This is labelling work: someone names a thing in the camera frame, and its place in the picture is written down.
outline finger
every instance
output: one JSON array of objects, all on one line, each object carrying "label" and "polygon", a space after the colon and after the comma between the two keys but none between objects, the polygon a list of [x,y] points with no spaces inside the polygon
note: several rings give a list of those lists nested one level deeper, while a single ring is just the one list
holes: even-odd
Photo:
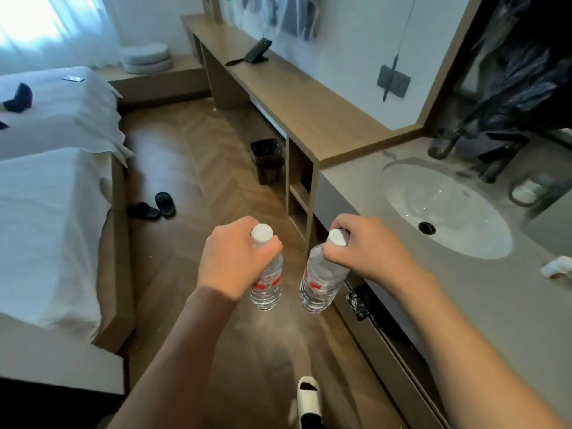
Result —
[{"label": "finger", "polygon": [[233,223],[234,226],[240,229],[245,229],[248,231],[248,233],[250,233],[257,224],[260,224],[259,221],[256,218],[251,217],[250,215],[239,218]]},{"label": "finger", "polygon": [[261,269],[266,268],[270,265],[276,256],[280,254],[282,251],[282,242],[276,235],[274,235],[264,246],[257,247],[255,249],[256,252],[256,261],[257,264],[261,267]]},{"label": "finger", "polygon": [[352,226],[355,226],[360,218],[361,217],[359,215],[339,214],[336,219],[333,220],[330,230],[347,229],[352,231]]},{"label": "finger", "polygon": [[346,247],[340,247],[335,244],[324,244],[322,252],[324,253],[326,260],[337,263],[338,265],[347,266],[346,261],[349,256],[348,249]]}]

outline black device on desk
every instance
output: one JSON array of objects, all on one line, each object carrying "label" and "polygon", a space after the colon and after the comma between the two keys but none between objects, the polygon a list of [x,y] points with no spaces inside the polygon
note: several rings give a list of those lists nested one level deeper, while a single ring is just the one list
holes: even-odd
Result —
[{"label": "black device on desk", "polygon": [[270,39],[262,38],[256,42],[250,51],[247,52],[247,55],[241,59],[231,60],[230,62],[227,62],[225,63],[225,66],[234,66],[235,64],[239,64],[242,61],[248,62],[250,64],[265,62],[268,59],[264,56],[264,53],[268,48],[270,48],[270,45],[272,45],[272,41]]}]

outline wooden bed frame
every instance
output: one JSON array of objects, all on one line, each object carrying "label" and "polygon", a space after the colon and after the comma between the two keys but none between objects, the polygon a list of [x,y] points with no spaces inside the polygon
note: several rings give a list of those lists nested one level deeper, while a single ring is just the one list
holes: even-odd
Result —
[{"label": "wooden bed frame", "polygon": [[135,329],[124,167],[111,154],[111,209],[101,233],[97,270],[100,332],[95,346],[117,353]]}]

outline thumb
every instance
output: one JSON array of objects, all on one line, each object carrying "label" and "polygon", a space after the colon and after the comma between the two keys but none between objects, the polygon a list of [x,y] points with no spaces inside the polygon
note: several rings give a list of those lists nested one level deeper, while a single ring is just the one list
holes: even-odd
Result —
[{"label": "thumb", "polygon": [[282,251],[282,242],[274,235],[264,246],[256,249],[256,263],[261,269],[270,265]]},{"label": "thumb", "polygon": [[340,247],[335,244],[324,244],[322,252],[326,260],[337,263],[338,265],[347,266],[344,260],[347,260],[348,252],[346,247]]}]

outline bottle label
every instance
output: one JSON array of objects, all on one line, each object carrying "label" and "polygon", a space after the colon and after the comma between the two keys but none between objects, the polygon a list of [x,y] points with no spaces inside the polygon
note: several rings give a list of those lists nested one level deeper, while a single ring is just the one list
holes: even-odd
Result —
[{"label": "bottle label", "polygon": [[280,284],[282,279],[282,270],[276,271],[272,274],[267,274],[258,279],[254,284],[254,288],[258,290],[266,290],[268,288],[273,288]]},{"label": "bottle label", "polygon": [[304,271],[304,277],[306,278],[306,282],[308,283],[308,286],[310,286],[312,292],[318,295],[324,295],[328,293],[332,288],[335,288],[336,286],[335,283],[324,283],[322,281],[319,281],[314,274],[308,272],[307,266],[306,270]]}]

